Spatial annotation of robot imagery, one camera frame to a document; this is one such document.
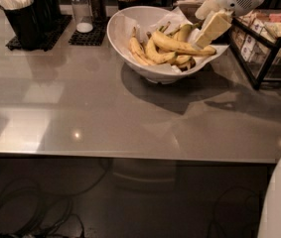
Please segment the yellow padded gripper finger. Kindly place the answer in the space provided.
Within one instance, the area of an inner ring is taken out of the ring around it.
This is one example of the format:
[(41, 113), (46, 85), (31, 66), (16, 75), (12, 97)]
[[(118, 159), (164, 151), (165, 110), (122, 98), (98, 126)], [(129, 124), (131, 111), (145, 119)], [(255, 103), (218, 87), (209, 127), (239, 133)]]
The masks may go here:
[(207, 15), (211, 12), (217, 12), (219, 10), (219, 5), (217, 0), (205, 0), (203, 4), (197, 9), (195, 16), (199, 20), (204, 20)]
[(212, 41), (224, 34), (231, 27), (231, 22), (232, 16), (230, 11), (211, 11), (195, 38), (195, 45), (201, 49), (205, 48)]

